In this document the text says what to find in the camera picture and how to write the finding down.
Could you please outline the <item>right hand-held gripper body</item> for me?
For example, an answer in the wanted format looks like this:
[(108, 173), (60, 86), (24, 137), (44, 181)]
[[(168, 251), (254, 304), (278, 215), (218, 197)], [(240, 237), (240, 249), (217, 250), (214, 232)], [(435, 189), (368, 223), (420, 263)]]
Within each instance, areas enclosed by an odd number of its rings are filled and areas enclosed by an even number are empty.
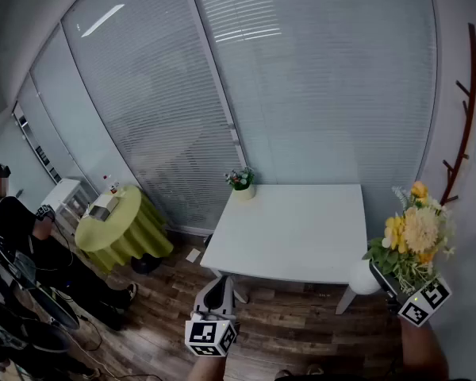
[(390, 313), (421, 327), (451, 296), (446, 280), (436, 277), (409, 297), (389, 299), (387, 306)]

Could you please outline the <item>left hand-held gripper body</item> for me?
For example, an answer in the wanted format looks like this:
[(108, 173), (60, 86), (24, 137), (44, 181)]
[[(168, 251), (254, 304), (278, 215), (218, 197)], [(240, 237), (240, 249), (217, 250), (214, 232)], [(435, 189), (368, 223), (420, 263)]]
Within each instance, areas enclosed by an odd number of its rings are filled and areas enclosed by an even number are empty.
[(228, 276), (215, 278), (198, 292), (185, 325), (185, 345), (196, 356), (226, 357), (235, 342), (235, 295)]

